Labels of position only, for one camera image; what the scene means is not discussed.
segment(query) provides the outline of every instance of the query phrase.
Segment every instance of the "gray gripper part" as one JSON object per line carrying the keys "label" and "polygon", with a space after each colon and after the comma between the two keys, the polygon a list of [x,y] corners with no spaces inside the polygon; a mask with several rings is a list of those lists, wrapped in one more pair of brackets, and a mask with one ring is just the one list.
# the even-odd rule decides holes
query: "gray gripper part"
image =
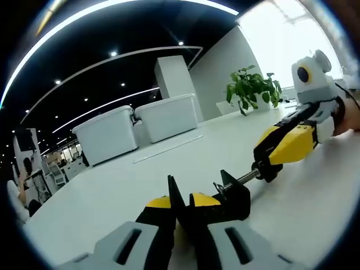
{"label": "gray gripper part", "polygon": [[[95,244],[93,254],[83,254],[57,267],[59,270],[143,270],[157,226],[125,222]],[[125,263],[116,261],[128,241],[138,235]]]}
{"label": "gray gripper part", "polygon": [[222,270],[306,269],[273,253],[269,242],[240,220],[210,224],[208,229],[217,247]]}

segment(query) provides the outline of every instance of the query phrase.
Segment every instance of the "table surface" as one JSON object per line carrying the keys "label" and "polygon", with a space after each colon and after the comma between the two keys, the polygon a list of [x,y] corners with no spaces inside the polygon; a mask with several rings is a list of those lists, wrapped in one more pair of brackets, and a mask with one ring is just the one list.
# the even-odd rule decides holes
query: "table surface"
{"label": "table surface", "polygon": [[[24,228],[53,266],[91,253],[100,238],[134,221],[151,199],[168,194],[168,174],[188,203],[192,192],[216,193],[212,183],[221,183],[221,169],[235,177],[247,173],[258,139],[289,110],[293,108],[248,117],[234,112],[88,169],[52,196]],[[251,214],[244,222],[274,252],[315,267],[336,244],[356,207],[359,156],[360,134],[350,131],[317,146],[306,159],[284,165],[273,182],[248,182]]]}

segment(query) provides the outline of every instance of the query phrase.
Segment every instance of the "metal rod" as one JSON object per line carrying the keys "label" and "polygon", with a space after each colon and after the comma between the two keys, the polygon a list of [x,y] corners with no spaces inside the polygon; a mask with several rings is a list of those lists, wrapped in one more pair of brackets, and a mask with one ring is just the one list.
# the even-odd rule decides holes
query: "metal rod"
{"label": "metal rod", "polygon": [[[238,181],[239,184],[243,185],[245,183],[248,183],[248,181],[254,179],[255,177],[259,176],[260,172],[258,169],[253,169],[250,173],[247,173],[246,175],[240,177],[239,179],[236,179]],[[226,186],[224,186],[224,189],[228,189],[229,187],[232,186],[232,183],[227,184]]]}

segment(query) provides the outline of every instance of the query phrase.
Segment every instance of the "office chair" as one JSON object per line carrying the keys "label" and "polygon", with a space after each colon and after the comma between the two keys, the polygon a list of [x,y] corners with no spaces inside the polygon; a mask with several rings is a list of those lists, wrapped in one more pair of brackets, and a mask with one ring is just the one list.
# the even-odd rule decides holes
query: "office chair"
{"label": "office chair", "polygon": [[55,184],[57,186],[64,185],[66,183],[66,177],[64,173],[60,170],[59,166],[57,164],[49,165],[49,170],[54,177]]}

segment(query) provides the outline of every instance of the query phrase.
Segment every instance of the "window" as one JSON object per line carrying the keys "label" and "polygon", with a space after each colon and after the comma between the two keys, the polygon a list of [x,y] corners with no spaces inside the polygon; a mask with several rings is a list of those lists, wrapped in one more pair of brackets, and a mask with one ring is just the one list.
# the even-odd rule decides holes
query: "window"
{"label": "window", "polygon": [[311,14],[297,0],[265,0],[237,22],[250,44],[264,76],[275,73],[281,87],[293,87],[291,66],[315,50],[331,62],[327,75],[341,79],[341,67],[334,49]]}

